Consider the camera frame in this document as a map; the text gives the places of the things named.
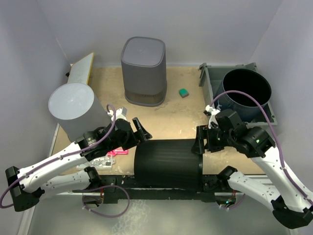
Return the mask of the dark grey mesh basket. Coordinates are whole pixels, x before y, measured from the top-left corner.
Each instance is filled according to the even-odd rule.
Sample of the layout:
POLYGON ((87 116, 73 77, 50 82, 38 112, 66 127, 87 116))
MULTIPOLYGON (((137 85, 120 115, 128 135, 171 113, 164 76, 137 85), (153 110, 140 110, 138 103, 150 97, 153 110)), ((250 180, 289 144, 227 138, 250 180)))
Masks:
POLYGON ((129 38, 121 53, 125 99, 135 105, 156 107, 167 93, 166 46, 160 39, 129 38))

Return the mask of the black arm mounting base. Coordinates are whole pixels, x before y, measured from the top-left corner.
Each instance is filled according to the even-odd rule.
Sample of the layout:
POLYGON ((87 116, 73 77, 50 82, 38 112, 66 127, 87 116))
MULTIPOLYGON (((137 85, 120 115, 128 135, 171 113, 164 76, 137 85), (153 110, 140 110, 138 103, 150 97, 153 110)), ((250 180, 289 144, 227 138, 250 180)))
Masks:
POLYGON ((203 175, 195 189, 164 188, 145 185, 134 175, 101 175, 101 183, 75 193, 104 193, 104 204, 114 204, 120 199, 131 200, 199 200, 205 203, 241 203, 246 196, 235 192, 218 179, 217 175, 203 175))

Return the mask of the large black round bucket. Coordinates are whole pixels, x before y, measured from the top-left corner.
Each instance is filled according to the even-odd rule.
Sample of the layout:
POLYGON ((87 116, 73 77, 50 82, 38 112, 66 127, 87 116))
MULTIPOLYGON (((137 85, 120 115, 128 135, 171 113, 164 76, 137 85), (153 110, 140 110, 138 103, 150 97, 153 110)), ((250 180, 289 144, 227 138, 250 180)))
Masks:
POLYGON ((203 157, 193 153, 194 140, 151 140, 136 147, 134 176, 147 186, 197 190, 203 157))

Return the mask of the light grey round bin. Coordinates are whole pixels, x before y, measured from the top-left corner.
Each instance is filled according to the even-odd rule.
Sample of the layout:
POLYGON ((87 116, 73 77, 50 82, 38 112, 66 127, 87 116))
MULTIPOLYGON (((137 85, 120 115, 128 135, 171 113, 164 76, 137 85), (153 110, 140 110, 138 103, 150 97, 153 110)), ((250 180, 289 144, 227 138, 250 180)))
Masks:
POLYGON ((83 83, 60 86, 50 96, 48 109, 71 142, 112 122, 92 88, 83 83))

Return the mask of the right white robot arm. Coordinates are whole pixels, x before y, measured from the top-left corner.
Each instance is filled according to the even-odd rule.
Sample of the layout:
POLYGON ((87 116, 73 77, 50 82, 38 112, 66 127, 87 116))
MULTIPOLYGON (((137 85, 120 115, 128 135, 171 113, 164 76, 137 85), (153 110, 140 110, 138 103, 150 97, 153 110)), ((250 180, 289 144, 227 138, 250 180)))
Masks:
POLYGON ((220 111, 208 105, 204 114, 209 123, 197 126, 192 152, 203 154, 233 147, 257 164, 272 182, 271 187, 265 186, 227 166, 217 175, 218 188, 248 195, 269 208, 276 220, 289 229, 308 226, 313 220, 313 193, 288 169, 268 132, 258 126, 248 128, 231 109, 220 111))

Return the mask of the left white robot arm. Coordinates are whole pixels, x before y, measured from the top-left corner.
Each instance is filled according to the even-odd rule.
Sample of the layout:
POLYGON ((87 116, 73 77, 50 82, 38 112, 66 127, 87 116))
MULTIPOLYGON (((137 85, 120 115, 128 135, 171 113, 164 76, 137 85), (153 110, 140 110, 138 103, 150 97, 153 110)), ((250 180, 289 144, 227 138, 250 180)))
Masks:
POLYGON ((28 167, 12 166, 6 169, 8 181, 6 193, 10 193, 11 206, 17 212, 25 211, 49 195, 70 190, 95 192, 102 186, 95 167, 65 176, 63 172, 85 164, 121 147, 128 150, 152 138, 139 122, 133 118, 136 131, 124 119, 117 119, 107 127, 98 127, 84 133, 57 154, 28 167))

